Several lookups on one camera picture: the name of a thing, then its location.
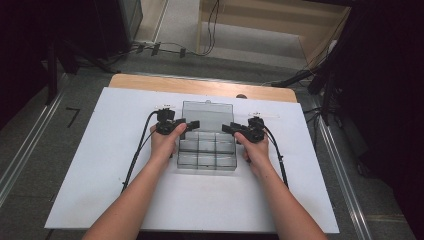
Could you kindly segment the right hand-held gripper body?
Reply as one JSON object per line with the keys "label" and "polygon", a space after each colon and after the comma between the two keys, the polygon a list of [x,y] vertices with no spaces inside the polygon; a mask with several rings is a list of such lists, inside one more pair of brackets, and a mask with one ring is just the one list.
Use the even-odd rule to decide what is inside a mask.
{"label": "right hand-held gripper body", "polygon": [[251,143],[258,143],[268,137],[275,144],[276,139],[271,130],[265,125],[264,120],[258,116],[248,119],[247,134],[245,136]]}

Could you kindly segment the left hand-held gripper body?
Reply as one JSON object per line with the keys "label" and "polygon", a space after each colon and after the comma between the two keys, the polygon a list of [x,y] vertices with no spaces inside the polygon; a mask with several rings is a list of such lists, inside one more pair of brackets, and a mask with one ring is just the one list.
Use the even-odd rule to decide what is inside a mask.
{"label": "left hand-held gripper body", "polygon": [[175,111],[170,108],[162,108],[157,111],[156,131],[161,135],[169,135],[177,127],[175,126]]}

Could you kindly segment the clear plastic compartment box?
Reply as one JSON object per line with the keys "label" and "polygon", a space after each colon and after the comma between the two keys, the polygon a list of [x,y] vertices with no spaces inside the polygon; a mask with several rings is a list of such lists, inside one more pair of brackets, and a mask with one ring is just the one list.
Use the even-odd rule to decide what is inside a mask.
{"label": "clear plastic compartment box", "polygon": [[233,106],[224,103],[184,101],[182,117],[199,122],[179,140],[180,169],[234,171],[237,168],[235,140],[222,130],[234,120]]}

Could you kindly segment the white board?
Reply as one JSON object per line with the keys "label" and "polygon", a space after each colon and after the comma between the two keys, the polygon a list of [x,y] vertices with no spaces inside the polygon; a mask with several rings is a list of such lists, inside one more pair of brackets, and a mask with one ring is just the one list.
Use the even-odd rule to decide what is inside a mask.
{"label": "white board", "polygon": [[[87,229],[120,195],[129,171],[148,150],[137,148],[149,114],[168,104],[180,112],[192,94],[105,88],[46,221],[48,229]],[[302,109],[297,103],[225,97],[244,124],[260,114],[274,134],[270,156],[291,193],[326,233],[338,232]],[[243,159],[234,171],[183,170],[170,164],[157,186],[143,227],[150,231],[251,232],[275,230],[261,187]]]}

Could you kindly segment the person's left hand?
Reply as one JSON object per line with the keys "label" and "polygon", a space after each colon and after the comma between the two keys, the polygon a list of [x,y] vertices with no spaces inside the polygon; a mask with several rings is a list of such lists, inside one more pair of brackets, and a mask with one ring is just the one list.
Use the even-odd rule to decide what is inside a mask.
{"label": "person's left hand", "polygon": [[152,126],[151,155],[150,160],[154,163],[166,165],[172,154],[175,153],[176,140],[185,132],[186,123],[179,124],[170,134],[162,135]]}

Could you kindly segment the person's right hand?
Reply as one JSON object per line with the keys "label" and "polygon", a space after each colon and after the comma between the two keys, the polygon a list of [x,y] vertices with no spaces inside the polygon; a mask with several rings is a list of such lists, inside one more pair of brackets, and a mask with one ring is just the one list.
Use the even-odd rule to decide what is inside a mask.
{"label": "person's right hand", "polygon": [[258,143],[252,143],[241,133],[234,134],[235,139],[244,146],[243,158],[250,164],[253,173],[259,177],[270,172],[272,164],[269,159],[269,142],[263,139]]}

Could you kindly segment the black curtain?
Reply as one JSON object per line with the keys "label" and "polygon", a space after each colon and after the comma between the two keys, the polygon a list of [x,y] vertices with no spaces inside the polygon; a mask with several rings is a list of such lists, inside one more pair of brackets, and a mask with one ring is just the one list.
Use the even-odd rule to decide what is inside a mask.
{"label": "black curtain", "polygon": [[351,8],[323,73],[365,143],[359,161],[424,240],[424,0],[324,1]]}
{"label": "black curtain", "polygon": [[89,0],[0,0],[0,130],[52,81],[44,60],[75,73],[67,44]]}

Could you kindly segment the power strip with plugs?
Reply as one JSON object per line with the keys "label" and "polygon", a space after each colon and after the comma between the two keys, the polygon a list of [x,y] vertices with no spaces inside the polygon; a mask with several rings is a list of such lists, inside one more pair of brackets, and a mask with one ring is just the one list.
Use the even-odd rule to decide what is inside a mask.
{"label": "power strip with plugs", "polygon": [[181,48],[179,51],[176,50],[167,50],[161,47],[160,43],[148,43],[148,42],[134,42],[130,51],[136,54],[140,54],[145,50],[150,50],[151,56],[156,56],[160,52],[177,54],[180,58],[184,58],[187,54],[186,48]]}

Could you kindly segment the metal floor rail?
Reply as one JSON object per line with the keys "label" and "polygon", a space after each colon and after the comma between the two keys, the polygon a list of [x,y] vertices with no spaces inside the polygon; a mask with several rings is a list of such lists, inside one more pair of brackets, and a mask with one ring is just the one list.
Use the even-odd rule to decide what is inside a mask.
{"label": "metal floor rail", "polygon": [[322,117],[319,119],[319,129],[329,153],[357,238],[358,240],[373,240],[362,208],[345,169],[343,159],[334,141],[331,129],[325,124]]}
{"label": "metal floor rail", "polygon": [[59,90],[50,104],[48,91],[42,89],[0,131],[0,208],[59,107],[72,76],[63,73]]}

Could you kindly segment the wooden shelf cabinet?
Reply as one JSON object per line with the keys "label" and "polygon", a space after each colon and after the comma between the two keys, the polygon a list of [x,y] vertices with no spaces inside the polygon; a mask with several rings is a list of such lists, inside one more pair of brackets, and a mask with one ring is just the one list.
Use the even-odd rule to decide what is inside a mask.
{"label": "wooden shelf cabinet", "polygon": [[342,0],[219,0],[219,24],[298,35],[314,68],[337,40],[351,7]]}

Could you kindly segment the wooden table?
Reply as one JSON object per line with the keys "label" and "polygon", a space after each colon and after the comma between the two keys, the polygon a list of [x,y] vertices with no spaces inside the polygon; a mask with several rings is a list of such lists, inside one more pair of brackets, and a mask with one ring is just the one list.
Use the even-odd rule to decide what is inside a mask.
{"label": "wooden table", "polygon": [[222,81],[191,80],[162,76],[115,74],[109,83],[113,88],[151,90],[161,92],[236,97],[296,103],[295,92],[287,88],[254,86]]}

